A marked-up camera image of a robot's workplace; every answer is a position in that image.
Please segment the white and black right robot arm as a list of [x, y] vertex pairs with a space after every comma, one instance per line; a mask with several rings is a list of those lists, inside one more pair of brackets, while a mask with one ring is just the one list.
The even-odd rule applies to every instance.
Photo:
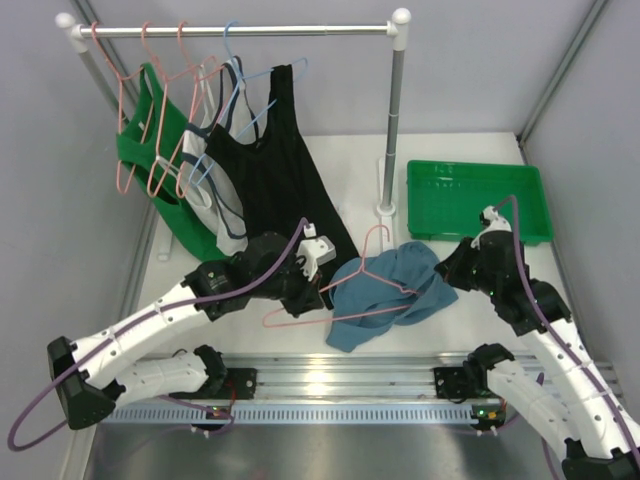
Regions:
[[454, 288], [485, 294], [557, 392], [498, 343], [468, 355], [469, 389], [506, 400], [553, 451], [565, 478], [638, 478], [639, 424], [607, 386], [557, 290], [530, 277], [521, 242], [506, 231], [466, 237], [435, 270]]

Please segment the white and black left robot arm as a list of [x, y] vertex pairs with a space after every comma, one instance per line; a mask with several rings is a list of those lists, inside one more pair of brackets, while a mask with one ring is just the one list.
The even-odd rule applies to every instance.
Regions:
[[325, 236], [290, 247], [285, 237], [267, 232], [231, 257], [200, 264], [138, 313], [91, 336], [53, 340], [47, 347], [49, 368], [69, 428], [88, 428], [153, 397], [215, 398], [225, 388], [228, 370], [213, 347], [160, 360], [148, 354], [244, 309], [252, 299], [278, 301], [293, 316], [323, 308], [320, 268], [335, 256]]

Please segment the blue tank top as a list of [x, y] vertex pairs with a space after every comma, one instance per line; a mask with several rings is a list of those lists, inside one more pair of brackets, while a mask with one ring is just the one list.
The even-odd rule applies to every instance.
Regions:
[[424, 243], [407, 242], [368, 257], [365, 271], [354, 258], [334, 274], [329, 290], [335, 321], [326, 344], [350, 353], [394, 326], [411, 326], [458, 300], [434, 267], [437, 255]]

